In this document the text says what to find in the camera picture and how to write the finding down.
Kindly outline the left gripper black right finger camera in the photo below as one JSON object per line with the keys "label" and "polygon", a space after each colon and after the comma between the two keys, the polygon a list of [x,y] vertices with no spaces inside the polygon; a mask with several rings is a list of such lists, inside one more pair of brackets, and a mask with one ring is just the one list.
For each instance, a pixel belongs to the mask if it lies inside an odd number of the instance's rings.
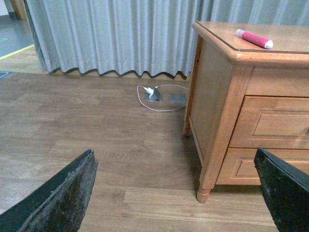
{"label": "left gripper black right finger camera", "polygon": [[259,147],[254,157],[264,201],[280,232],[309,230],[309,175]]}

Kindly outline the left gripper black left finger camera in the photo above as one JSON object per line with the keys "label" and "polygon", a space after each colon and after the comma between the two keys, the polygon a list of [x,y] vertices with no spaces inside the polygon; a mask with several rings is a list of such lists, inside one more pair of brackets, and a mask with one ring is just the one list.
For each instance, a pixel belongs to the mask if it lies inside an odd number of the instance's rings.
{"label": "left gripper black left finger camera", "polygon": [[77,232],[96,179],[89,149],[0,216],[2,232]]}

